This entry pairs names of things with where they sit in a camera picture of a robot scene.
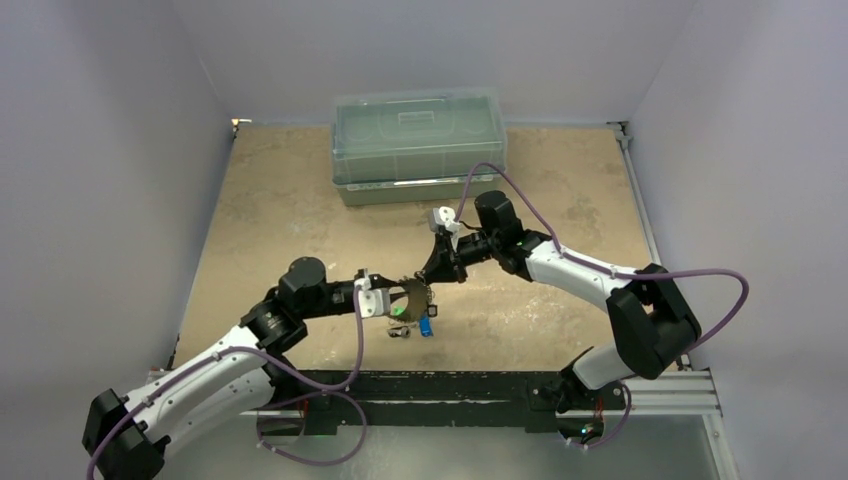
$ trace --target purple cable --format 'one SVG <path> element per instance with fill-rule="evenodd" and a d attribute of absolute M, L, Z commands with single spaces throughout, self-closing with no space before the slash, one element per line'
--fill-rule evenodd
<path fill-rule="evenodd" d="M 356 379 L 357 375 L 359 375 L 359 370 L 362 367 L 362 357 L 365 353 L 365 329 L 364 329 L 364 326 L 363 326 L 362 314 L 359 311 L 359 295 L 358 295 L 358 293 L 359 293 L 360 290 L 361 290 L 361 287 L 358 287 L 358 286 L 353 289 L 353 311 L 354 311 L 354 317 L 356 318 L 356 334 L 357 334 L 356 361 L 354 362 L 353 369 L 350 371 L 350 375 L 347 377 L 347 379 L 345 379 L 343 382 L 341 382 L 339 384 L 327 385 L 327 384 L 324 384 L 324 383 L 316 382 L 316 381 L 306 377 L 302 373 L 298 372 L 296 369 L 286 365 L 282 361 L 272 357 L 271 355 L 269 355 L 269 354 L 267 354 L 267 353 L 265 353 L 261 350 L 257 350 L 255 348 L 249 348 L 249 347 L 229 347 L 229 348 L 225 348 L 225 349 L 217 352 L 218 355 L 219 355 L 218 358 L 222 359 L 223 357 L 230 355 L 230 354 L 233 354 L 233 353 L 248 353 L 248 354 L 251 354 L 251 355 L 255 355 L 257 357 L 260 357 L 260 358 L 270 362 L 275 367 L 285 371 L 286 373 L 295 377 L 296 379 L 300 380 L 301 382 L 305 383 L 306 385 L 309 385 L 310 387 L 316 388 L 318 390 L 324 390 L 325 391 L 325 392 L 312 392 L 310 394 L 307 394 L 307 395 L 304 395 L 304 396 L 301 396 L 301 397 L 297 397 L 296 399 L 291 400 L 292 402 L 302 400 L 304 397 L 309 397 L 310 395 L 311 396 L 318 396 L 318 395 L 321 395 L 323 393 L 333 394 L 333 393 L 335 393 L 334 390 L 342 390 L 345 387 L 347 387 L 348 385 L 350 385 L 351 383 L 353 383 L 353 381 Z M 188 377 L 189 375 L 192 375 L 193 373 L 197 372 L 198 370 L 205 367 L 206 365 L 208 365 L 212 362 L 216 362 L 216 361 L 220 361 L 220 360 L 216 360 L 215 357 L 209 356 L 207 358 L 199 360 L 197 363 L 191 365 L 190 367 L 187 367 L 182 372 L 175 374 L 173 377 L 171 377 L 170 379 L 165 381 L 159 388 L 154 390 L 153 393 L 151 393 L 149 395 L 148 398 L 150 399 L 150 405 L 153 405 L 153 402 L 156 399 L 161 397 L 163 393 L 165 393 L 168 390 L 170 390 L 171 388 L 173 388 L 174 385 L 183 381 L 186 377 Z M 349 396 L 344 395 L 344 394 L 340 394 L 340 395 L 342 396 L 342 398 L 345 398 L 346 400 L 353 402 L 354 406 L 357 408 L 357 410 L 360 412 L 360 415 L 362 416 L 362 425 L 363 425 L 362 436 L 359 440 L 359 443 L 357 444 L 357 446 L 352 451 L 352 453 L 349 454 L 350 456 L 353 456 L 354 454 L 356 454 L 356 452 L 359 451 L 359 449 L 362 447 L 362 443 L 365 441 L 365 432 L 366 432 L 365 413 L 362 411 L 362 407 L 360 407 L 358 404 L 356 404 L 356 402 L 352 398 L 350 398 Z M 144 402 L 141 402 L 138 405 L 136 405 L 132 410 L 127 412 L 126 415 L 124 415 L 120 420 L 118 420 L 118 423 L 116 423 L 115 426 L 112 427 L 111 430 L 109 430 L 109 433 L 107 433 L 106 436 L 103 437 L 103 440 L 100 442 L 99 445 L 97 445 L 97 448 L 94 449 L 94 452 L 92 452 L 92 454 L 91 454 L 91 459 L 88 461 L 88 467 L 86 468 L 86 474 L 85 474 L 86 479 L 94 480 L 94 470 L 95 470 L 95 468 L 97 468 L 97 461 L 100 460 L 100 456 L 103 455 L 103 450 L 106 449 L 106 445 L 108 445 L 109 442 L 111 442 L 112 440 L 115 439 L 115 437 L 118 435 L 118 432 L 121 430 L 121 428 L 124 425 L 127 424 L 127 422 L 130 421 L 130 419 L 132 419 L 133 417 L 138 415 L 142 410 L 144 410 L 147 407 L 148 407 L 148 405 L 145 404 Z M 292 457 L 294 457 L 294 458 L 292 458 L 292 460 L 301 461 L 301 463 L 306 463 L 306 462 L 311 461 L 311 460 L 308 460 L 308 459 L 301 459 L 299 457 L 295 457 L 294 455 L 292 455 Z"/>
<path fill-rule="evenodd" d="M 536 207 L 533 206 L 533 204 L 530 202 L 530 199 L 528 199 L 527 196 L 524 195 L 524 192 L 521 191 L 521 189 L 518 187 L 518 185 L 516 185 L 515 182 L 513 182 L 512 179 L 509 178 L 509 176 L 506 174 L 506 172 L 504 172 L 500 167 L 498 167 L 497 165 L 494 165 L 490 162 L 480 162 L 480 163 L 474 165 L 474 167 L 471 168 L 471 171 L 468 172 L 468 176 L 465 178 L 465 186 L 463 187 L 463 190 L 462 190 L 462 198 L 459 200 L 459 208 L 457 209 L 456 216 L 454 217 L 455 221 L 459 221 L 459 217 L 460 217 L 460 215 L 462 215 L 462 211 L 465 208 L 465 202 L 466 202 L 466 200 L 468 200 L 468 191 L 471 188 L 471 179 L 474 175 L 474 172 L 476 172 L 477 169 L 479 169 L 480 167 L 483 167 L 483 166 L 489 167 L 489 168 L 493 169 L 494 171 L 498 172 L 501 175 L 501 177 L 503 177 L 503 179 L 506 180 L 507 183 L 509 183 L 509 185 L 512 187 L 512 189 L 515 190 L 515 193 L 518 194 L 518 196 L 521 197 L 521 200 L 524 201 L 524 204 L 527 205 L 527 208 L 530 209 L 530 212 L 533 213 L 533 216 L 535 216 L 536 219 L 539 220 L 539 222 L 548 231 L 548 233 L 551 236 L 551 241 L 553 242 L 554 247 L 560 253 L 560 255 L 562 255 L 564 258 L 566 258 L 566 259 L 568 259 L 568 260 L 570 260 L 574 263 L 577 263 L 578 265 L 582 265 L 584 267 L 591 268 L 592 270 L 600 272 L 604 275 L 609 275 L 609 276 L 614 277 L 614 278 L 623 278 L 625 280 L 653 280 L 653 281 L 657 281 L 657 280 L 673 280 L 675 278 L 704 277 L 704 276 L 713 276 L 713 275 L 723 275 L 723 276 L 733 277 L 736 280 L 738 280 L 739 283 L 742 285 L 742 291 L 740 292 L 739 298 L 736 300 L 736 303 L 733 304 L 733 307 L 731 307 L 730 311 L 727 312 L 727 315 L 725 315 L 724 318 L 719 320 L 719 322 L 716 323 L 713 328 L 711 328 L 707 333 L 702 335 L 701 338 L 698 339 L 698 341 L 696 341 L 691 347 L 689 347 L 689 349 L 686 350 L 686 353 L 689 353 L 690 351 L 692 351 L 692 349 L 702 345 L 704 342 L 706 342 L 707 340 L 712 338 L 715 334 L 717 334 L 728 323 L 730 323 L 730 321 L 733 319 L 733 317 L 736 316 L 736 314 L 742 308 L 742 305 L 744 305 L 745 301 L 748 299 L 748 293 L 750 291 L 750 287 L 748 285 L 748 280 L 741 273 L 739 273 L 735 270 L 729 270 L 729 269 L 726 269 L 726 268 L 704 268 L 704 269 L 698 269 L 698 270 L 681 270 L 681 271 L 678 271 L 678 272 L 668 272 L 668 273 L 622 273 L 622 272 L 613 272 L 612 270 L 610 270 L 607 267 L 604 267 L 602 265 L 598 265 L 594 262 L 590 262 L 588 260 L 585 260 L 585 259 L 582 259 L 582 258 L 577 257 L 575 255 L 572 255 L 571 253 L 569 253 L 568 249 L 562 248 L 562 245 L 559 242 L 559 238 L 557 237 L 556 232 L 554 232 L 553 227 L 551 227 L 551 224 L 549 224 L 544 219 L 544 217 L 542 217 L 542 214 L 539 213 L 539 211 L 536 209 Z M 618 423 L 618 425 L 616 425 L 616 427 L 613 429 L 613 431 L 609 435 L 604 436 L 604 438 L 600 442 L 592 445 L 592 447 L 598 447 L 598 446 L 603 445 L 603 444 L 607 443 L 608 441 L 612 440 L 618 434 L 618 432 L 621 431 L 621 428 L 624 426 L 624 423 L 627 421 L 627 418 L 630 416 L 630 408 L 631 408 L 630 389 L 628 389 L 626 385 L 624 385 L 624 388 L 625 388 L 625 391 L 627 392 L 627 398 L 628 398 L 627 407 L 625 408 L 625 411 L 624 411 L 624 416 L 621 418 L 621 421 Z"/>
<path fill-rule="evenodd" d="M 333 460 L 311 460 L 311 459 L 308 459 L 308 458 L 299 457 L 297 455 L 286 452 L 284 450 L 280 450 L 279 448 L 277 448 L 277 447 L 271 445 L 270 443 L 268 443 L 267 441 L 265 441 L 265 437 L 262 436 L 262 431 L 259 428 L 259 422 L 257 420 L 257 422 L 256 422 L 256 436 L 257 436 L 257 438 L 259 438 L 259 444 L 261 446 L 265 447 L 268 451 L 270 451 L 272 453 L 276 453 L 277 455 L 280 455 L 281 457 L 285 457 L 285 458 L 288 458 L 289 460 L 294 460 L 295 462 L 302 463 L 304 465 L 309 465 L 311 467 L 330 467 L 330 466 L 333 466 L 333 465 L 338 465 L 340 463 L 344 463 L 344 462 L 350 460 L 351 458 L 353 458 L 353 456 L 356 455 L 357 453 L 359 453 L 359 450 L 362 449 L 362 445 L 365 444 L 365 436 L 366 436 L 366 432 L 368 430 L 368 424 L 366 423 L 365 411 L 362 410 L 362 406 L 360 406 L 358 403 L 356 403 L 356 400 L 352 399 L 350 396 L 348 396 L 344 393 L 341 393 L 341 392 L 333 392 L 333 391 L 312 392 L 312 393 L 307 393 L 306 395 L 301 395 L 299 397 L 292 398 L 290 400 L 286 400 L 285 402 L 282 402 L 282 403 L 275 403 L 275 404 L 272 404 L 272 405 L 268 405 L 266 407 L 263 407 L 263 410 L 265 410 L 265 409 L 272 410 L 272 409 L 276 409 L 276 408 L 282 408 L 282 407 L 285 407 L 287 405 L 291 405 L 292 403 L 299 402 L 301 400 L 308 400 L 310 398 L 319 397 L 319 396 L 322 396 L 322 395 L 333 395 L 333 396 L 347 400 L 348 402 L 350 402 L 351 405 L 353 405 L 353 408 L 356 409 L 357 413 L 359 413 L 359 418 L 362 419 L 362 434 L 359 435 L 359 441 L 356 442 L 356 445 L 348 453 L 342 455 L 339 458 L 333 459 Z"/>

